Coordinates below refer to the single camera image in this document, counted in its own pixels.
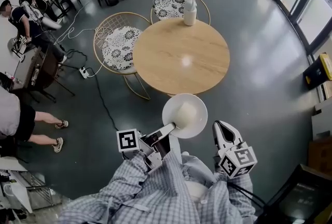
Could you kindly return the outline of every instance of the sneaker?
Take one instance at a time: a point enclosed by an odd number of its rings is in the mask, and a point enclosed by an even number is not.
[[[61,61],[61,63],[63,64],[66,60],[67,60],[67,56],[64,55],[64,56],[63,56],[63,59],[62,59],[62,61]]]
[[[53,149],[54,149],[55,153],[59,153],[62,149],[62,145],[63,145],[62,137],[57,138],[57,142],[58,142],[58,144],[53,146]]]
[[[62,121],[61,125],[56,124],[56,129],[63,129],[63,128],[68,127],[68,125],[69,125],[68,121],[65,121],[65,120],[61,120],[61,121]]]

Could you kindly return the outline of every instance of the black and white marker cube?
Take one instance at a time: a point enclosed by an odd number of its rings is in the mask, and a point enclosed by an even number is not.
[[[119,152],[134,151],[140,149],[136,129],[122,130],[116,132],[118,138]]]
[[[229,178],[233,179],[249,173],[256,163],[257,159],[253,148],[247,147],[224,152],[219,166]]]

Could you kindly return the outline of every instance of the person sitting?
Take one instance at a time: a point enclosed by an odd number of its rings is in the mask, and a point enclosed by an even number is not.
[[[197,157],[172,150],[162,167],[148,174],[145,154],[125,160],[99,193],[65,206],[57,223],[227,223],[256,220],[251,201],[232,182],[250,192],[249,175],[235,179],[212,173]]]
[[[49,138],[47,135],[34,135],[35,121],[54,124],[57,129],[68,127],[69,123],[59,120],[49,113],[35,111],[31,106],[20,102],[19,98],[0,86],[0,132],[14,136],[20,141],[33,142],[39,145],[51,145],[55,153],[62,149],[63,139]]]
[[[36,7],[42,13],[47,14],[51,20],[57,22],[57,15],[45,0],[19,0],[19,4],[21,5],[23,1],[27,1],[31,6]]]
[[[19,35],[26,37],[27,45],[32,43],[41,47],[43,53],[51,48],[59,63],[63,63],[67,59],[67,56],[50,41],[46,32],[36,22],[29,20],[29,15],[22,7],[13,8],[9,0],[4,0],[0,5],[0,13],[2,16],[8,17],[8,21],[17,28]]]

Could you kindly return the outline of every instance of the black shorts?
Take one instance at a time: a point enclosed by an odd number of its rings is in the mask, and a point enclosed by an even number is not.
[[[20,141],[28,141],[35,127],[36,111],[29,105],[21,103],[20,122],[14,137]]]

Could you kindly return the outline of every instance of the blue checkered shirt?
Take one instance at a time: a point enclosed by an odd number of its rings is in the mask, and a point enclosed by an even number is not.
[[[137,153],[117,169],[99,193],[78,198],[62,211],[58,223],[253,223],[251,201],[227,181],[252,192],[248,175],[227,179],[218,173],[200,201],[194,203],[185,184],[185,174],[173,152],[163,166],[147,174],[144,155]]]

